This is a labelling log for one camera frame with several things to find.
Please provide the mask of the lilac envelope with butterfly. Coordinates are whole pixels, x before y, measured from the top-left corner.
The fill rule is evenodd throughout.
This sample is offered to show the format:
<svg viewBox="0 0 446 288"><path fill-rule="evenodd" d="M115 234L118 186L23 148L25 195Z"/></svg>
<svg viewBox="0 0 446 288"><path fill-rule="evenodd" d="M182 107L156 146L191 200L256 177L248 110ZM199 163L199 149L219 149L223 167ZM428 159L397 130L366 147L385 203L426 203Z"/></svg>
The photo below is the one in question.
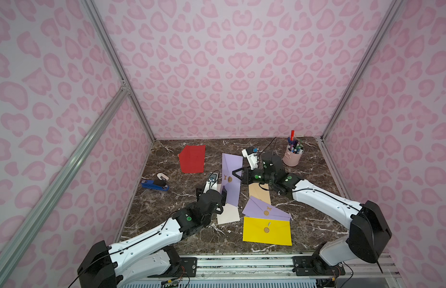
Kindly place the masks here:
<svg viewBox="0 0 446 288"><path fill-rule="evenodd" d="M243 167L243 157L232 154L222 154L221 190L226 190L226 203L238 206L241 180L232 172Z"/></svg>

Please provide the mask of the red envelope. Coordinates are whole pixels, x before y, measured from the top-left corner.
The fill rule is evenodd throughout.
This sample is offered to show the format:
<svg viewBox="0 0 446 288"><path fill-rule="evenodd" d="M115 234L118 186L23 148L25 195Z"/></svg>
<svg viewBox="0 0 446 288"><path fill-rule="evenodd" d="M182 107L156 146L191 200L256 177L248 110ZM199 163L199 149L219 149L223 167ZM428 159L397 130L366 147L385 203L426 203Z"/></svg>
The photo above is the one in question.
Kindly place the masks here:
<svg viewBox="0 0 446 288"><path fill-rule="evenodd" d="M204 172L205 145L186 145L178 155L180 168L184 174L200 174Z"/></svg>

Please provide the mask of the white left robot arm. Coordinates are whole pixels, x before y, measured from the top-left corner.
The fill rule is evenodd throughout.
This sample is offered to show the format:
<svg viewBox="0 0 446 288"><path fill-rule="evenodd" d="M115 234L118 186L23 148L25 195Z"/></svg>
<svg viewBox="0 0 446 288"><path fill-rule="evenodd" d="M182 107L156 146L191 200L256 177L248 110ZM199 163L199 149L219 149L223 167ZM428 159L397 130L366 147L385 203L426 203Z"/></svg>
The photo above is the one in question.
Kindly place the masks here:
<svg viewBox="0 0 446 288"><path fill-rule="evenodd" d="M173 244L209 226L215 214L223 213L226 197L226 190L207 190L196 202L141 235L111 245L93 244L76 280L83 288L121 288L140 278L175 274L181 269L181 259Z"/></svg>

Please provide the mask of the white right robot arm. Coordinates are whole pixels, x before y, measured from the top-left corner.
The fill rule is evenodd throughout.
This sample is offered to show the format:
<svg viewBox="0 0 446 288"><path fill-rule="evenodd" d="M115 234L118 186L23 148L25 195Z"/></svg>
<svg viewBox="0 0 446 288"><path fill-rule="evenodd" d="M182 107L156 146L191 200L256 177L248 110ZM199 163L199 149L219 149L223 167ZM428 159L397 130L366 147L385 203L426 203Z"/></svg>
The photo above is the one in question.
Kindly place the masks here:
<svg viewBox="0 0 446 288"><path fill-rule="evenodd" d="M347 236L317 247L310 263L319 271L353 259L376 264L392 237L378 204L370 200L362 204L328 192L300 175L287 172L275 154L262 155L256 164L231 168L230 172L242 184L266 184L277 194L307 204L348 229Z"/></svg>

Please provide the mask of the tan kraft envelope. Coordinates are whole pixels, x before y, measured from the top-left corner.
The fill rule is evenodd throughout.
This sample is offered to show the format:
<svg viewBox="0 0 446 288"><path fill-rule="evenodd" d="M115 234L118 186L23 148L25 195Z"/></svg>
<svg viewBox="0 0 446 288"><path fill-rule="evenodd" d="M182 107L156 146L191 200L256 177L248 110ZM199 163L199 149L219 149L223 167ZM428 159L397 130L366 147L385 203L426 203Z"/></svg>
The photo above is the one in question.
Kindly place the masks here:
<svg viewBox="0 0 446 288"><path fill-rule="evenodd" d="M252 183L249 185L249 196L271 204L268 184Z"/></svg>

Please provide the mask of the cream white envelope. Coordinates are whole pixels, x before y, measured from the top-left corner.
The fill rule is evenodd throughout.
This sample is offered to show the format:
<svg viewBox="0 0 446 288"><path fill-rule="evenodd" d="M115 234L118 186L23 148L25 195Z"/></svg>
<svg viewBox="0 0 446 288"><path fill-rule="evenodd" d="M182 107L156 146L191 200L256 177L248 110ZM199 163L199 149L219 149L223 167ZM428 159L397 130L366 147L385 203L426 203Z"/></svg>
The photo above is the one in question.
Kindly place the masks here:
<svg viewBox="0 0 446 288"><path fill-rule="evenodd" d="M221 184L218 184L218 192L221 191ZM230 204L230 194L227 192L226 205L224 206L224 212L217 215L218 224L228 224L240 221L240 214L238 212L237 205Z"/></svg>

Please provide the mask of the yellow envelope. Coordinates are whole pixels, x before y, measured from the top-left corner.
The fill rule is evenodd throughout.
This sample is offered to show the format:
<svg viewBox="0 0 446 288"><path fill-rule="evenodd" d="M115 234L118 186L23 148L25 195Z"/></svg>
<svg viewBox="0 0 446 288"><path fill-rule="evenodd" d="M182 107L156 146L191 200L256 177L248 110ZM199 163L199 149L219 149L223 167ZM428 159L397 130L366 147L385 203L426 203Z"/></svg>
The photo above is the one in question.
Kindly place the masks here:
<svg viewBox="0 0 446 288"><path fill-rule="evenodd" d="M292 246L290 222L245 217L243 223L243 241L277 246Z"/></svg>

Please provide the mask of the pink pen cup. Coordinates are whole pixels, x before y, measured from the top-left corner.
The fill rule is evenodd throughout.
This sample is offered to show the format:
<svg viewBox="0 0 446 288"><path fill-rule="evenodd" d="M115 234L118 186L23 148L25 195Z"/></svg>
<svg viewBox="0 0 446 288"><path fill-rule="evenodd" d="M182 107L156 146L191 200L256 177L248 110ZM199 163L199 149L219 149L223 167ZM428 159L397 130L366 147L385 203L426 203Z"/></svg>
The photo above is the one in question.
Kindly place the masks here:
<svg viewBox="0 0 446 288"><path fill-rule="evenodd" d="M294 167L299 164L299 161L304 153L304 146L301 143L287 145L282 161L289 167Z"/></svg>

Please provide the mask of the white tape dispenser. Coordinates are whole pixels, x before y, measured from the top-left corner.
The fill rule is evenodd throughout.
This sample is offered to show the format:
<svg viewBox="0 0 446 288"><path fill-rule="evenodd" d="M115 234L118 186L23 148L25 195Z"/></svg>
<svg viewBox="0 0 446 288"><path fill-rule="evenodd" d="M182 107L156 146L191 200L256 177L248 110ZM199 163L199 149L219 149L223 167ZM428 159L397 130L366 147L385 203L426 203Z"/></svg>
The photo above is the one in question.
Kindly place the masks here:
<svg viewBox="0 0 446 288"><path fill-rule="evenodd" d="M163 173L158 173L157 177L162 181L168 181L170 178Z"/></svg>

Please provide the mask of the aluminium mounting rail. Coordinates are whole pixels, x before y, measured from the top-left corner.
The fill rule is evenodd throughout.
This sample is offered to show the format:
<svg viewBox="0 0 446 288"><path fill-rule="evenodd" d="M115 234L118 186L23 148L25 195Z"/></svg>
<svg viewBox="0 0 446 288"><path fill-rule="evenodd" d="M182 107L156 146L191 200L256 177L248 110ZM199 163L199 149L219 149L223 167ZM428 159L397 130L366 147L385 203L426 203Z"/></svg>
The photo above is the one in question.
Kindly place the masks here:
<svg viewBox="0 0 446 288"><path fill-rule="evenodd" d="M403 288L402 277L392 258L383 254L380 263L361 260L343 263L346 275L296 276L292 258L299 254L203 254L197 258L195 277L144 277L122 288Z"/></svg>

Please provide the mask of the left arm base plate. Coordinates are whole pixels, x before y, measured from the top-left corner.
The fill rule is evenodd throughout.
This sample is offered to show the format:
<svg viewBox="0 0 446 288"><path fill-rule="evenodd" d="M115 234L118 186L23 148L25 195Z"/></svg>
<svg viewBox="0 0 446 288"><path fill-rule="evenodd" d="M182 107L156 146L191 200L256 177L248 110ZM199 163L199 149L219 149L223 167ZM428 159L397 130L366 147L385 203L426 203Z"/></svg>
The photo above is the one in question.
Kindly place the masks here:
<svg viewBox="0 0 446 288"><path fill-rule="evenodd" d="M180 258L179 264L172 264L165 272L149 276L149 278L176 278L181 277L182 274L186 274L188 277L192 278L196 276L197 269L197 258L194 257L184 257Z"/></svg>

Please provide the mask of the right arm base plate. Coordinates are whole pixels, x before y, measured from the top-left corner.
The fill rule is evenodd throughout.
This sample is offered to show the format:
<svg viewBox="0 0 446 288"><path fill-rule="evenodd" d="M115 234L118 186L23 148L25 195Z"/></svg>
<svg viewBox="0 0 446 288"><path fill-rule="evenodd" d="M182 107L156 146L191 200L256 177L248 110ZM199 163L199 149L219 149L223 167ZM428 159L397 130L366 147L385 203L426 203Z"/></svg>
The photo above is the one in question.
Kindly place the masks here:
<svg viewBox="0 0 446 288"><path fill-rule="evenodd" d="M295 256L292 258L292 261L294 266L292 271L296 273L296 276L330 276L338 278L346 275L342 263L330 266L318 255Z"/></svg>

